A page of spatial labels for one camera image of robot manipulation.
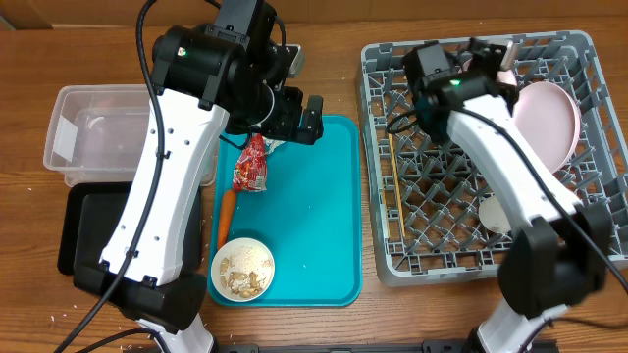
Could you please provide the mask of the red snack wrapper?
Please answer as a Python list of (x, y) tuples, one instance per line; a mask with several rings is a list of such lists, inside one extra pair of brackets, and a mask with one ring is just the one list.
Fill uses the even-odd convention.
[(255, 134), (235, 164), (232, 190), (234, 192), (265, 191), (267, 173), (266, 146), (263, 137)]

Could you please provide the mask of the large white plate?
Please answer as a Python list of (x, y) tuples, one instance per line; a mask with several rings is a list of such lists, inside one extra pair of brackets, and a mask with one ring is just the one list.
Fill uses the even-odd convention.
[(513, 111), (514, 124), (552, 173), (573, 155), (581, 129), (581, 113), (560, 86), (538, 81), (523, 88)]

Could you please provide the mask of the wooden chopstick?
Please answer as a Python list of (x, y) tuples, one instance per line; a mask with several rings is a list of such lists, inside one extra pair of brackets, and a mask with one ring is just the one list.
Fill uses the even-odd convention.
[(398, 211), (399, 231), (401, 234), (401, 240), (403, 240), (406, 237), (405, 222), (404, 222), (404, 215), (403, 215), (403, 209), (402, 209), (403, 204), (401, 200), (401, 192), (400, 192), (398, 172), (397, 172), (397, 161), (396, 161), (396, 154), (394, 151), (394, 144), (393, 144), (393, 135), (390, 133), (388, 133), (388, 143), (389, 143), (389, 150), (390, 150), (390, 156), (391, 156), (392, 179), (394, 182), (394, 192), (395, 192), (396, 206), (397, 206), (397, 211)]

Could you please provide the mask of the white cup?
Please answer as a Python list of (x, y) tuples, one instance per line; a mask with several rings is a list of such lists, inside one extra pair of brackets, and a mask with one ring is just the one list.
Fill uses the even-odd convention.
[(481, 224), (494, 233), (508, 233), (510, 223), (496, 196), (491, 196), (480, 203), (478, 211)]

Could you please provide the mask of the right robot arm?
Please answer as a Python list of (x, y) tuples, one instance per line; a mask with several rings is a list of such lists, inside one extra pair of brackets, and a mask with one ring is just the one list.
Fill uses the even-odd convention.
[(451, 141), (479, 169), (503, 208), (513, 235), (497, 270), (502, 299), (474, 328), (466, 352), (527, 352), (542, 330), (621, 273), (608, 258), (612, 216), (602, 203), (585, 205), (544, 166), (513, 123), (515, 86), (497, 75), (509, 69), (511, 41), (472, 38), (467, 70), (437, 41), (401, 59), (412, 94), (414, 124), (437, 144)]

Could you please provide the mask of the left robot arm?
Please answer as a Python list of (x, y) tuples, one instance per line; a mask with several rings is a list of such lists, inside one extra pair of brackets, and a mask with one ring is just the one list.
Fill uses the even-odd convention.
[(173, 26), (139, 61), (150, 97), (146, 138), (124, 211), (77, 288), (137, 322), (164, 352), (213, 352), (199, 311), (207, 279), (183, 271), (190, 212), (223, 133), (305, 145), (323, 133), (320, 96), (286, 81), (300, 49), (273, 41), (282, 27), (261, 0), (226, 1), (211, 24)]

